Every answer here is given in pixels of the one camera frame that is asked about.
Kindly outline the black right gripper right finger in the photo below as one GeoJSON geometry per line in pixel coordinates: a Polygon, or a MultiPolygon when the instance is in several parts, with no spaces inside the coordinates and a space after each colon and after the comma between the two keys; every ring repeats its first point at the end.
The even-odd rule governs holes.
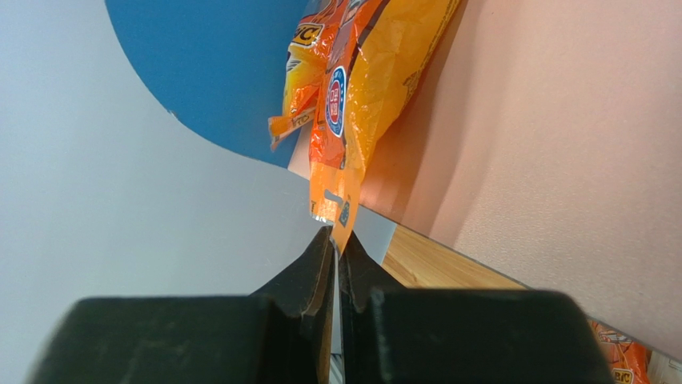
{"type": "Polygon", "coordinates": [[[553,290],[417,289],[351,236],[339,258],[347,383],[610,383],[584,312],[553,290]]]}

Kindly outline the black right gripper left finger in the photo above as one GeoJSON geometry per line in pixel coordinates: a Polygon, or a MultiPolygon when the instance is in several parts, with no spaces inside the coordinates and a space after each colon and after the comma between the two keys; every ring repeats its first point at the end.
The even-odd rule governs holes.
{"type": "Polygon", "coordinates": [[[91,297],[73,304],[32,383],[326,383],[331,228],[248,295],[91,297]]]}

